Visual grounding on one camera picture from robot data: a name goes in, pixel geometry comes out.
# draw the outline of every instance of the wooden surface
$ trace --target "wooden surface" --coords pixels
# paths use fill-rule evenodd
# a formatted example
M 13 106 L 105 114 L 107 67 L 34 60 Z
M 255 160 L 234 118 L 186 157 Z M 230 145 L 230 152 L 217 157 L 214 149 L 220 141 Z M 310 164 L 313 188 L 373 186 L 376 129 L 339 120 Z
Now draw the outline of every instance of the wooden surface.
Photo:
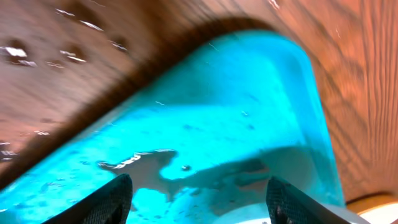
M 0 1 L 1 45 L 19 39 L 37 64 L 0 60 L 0 139 L 22 152 L 0 164 L 0 187 L 200 44 L 256 28 L 286 35 L 310 56 L 346 200 L 398 190 L 396 1 L 81 3 L 104 32 L 56 13 L 72 0 Z M 130 55 L 109 39 L 124 39 Z M 82 49 L 86 63 L 65 60 L 60 50 L 71 46 Z M 64 68 L 46 63 L 54 60 Z

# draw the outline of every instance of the wet blue surface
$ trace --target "wet blue surface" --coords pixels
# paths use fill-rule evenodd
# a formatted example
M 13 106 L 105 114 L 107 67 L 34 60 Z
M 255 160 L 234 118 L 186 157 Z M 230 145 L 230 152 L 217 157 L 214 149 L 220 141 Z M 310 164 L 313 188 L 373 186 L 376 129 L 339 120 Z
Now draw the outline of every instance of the wet blue surface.
M 344 205 L 310 61 L 259 30 L 203 45 L 61 147 L 0 194 L 0 217 L 41 223 L 122 172 L 135 188 L 128 223 L 264 217 L 228 214 L 261 207 L 270 175 Z

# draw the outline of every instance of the black object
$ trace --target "black object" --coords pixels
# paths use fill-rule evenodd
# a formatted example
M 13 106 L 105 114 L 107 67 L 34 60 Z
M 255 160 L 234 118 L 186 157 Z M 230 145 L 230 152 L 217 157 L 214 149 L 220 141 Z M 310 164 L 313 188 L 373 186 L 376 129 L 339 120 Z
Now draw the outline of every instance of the black object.
M 272 177 L 267 206 L 272 224 L 349 224 L 290 183 Z
M 44 224 L 125 224 L 131 199 L 131 178 L 121 174 Z

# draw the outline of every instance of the wet wooden surface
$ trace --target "wet wooden surface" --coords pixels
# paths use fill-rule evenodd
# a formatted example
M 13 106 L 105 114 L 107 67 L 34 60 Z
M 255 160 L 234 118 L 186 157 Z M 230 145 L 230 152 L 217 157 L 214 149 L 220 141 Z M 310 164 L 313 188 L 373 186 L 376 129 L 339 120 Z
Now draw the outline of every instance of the wet wooden surface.
M 397 191 L 396 1 L 80 2 L 104 32 L 55 10 L 75 1 L 0 2 L 0 45 L 20 40 L 36 64 L 0 61 L 2 148 L 22 153 L 0 164 L 0 187 L 200 44 L 255 28 L 290 37 L 311 58 L 346 200 Z M 74 47 L 86 62 L 60 53 Z

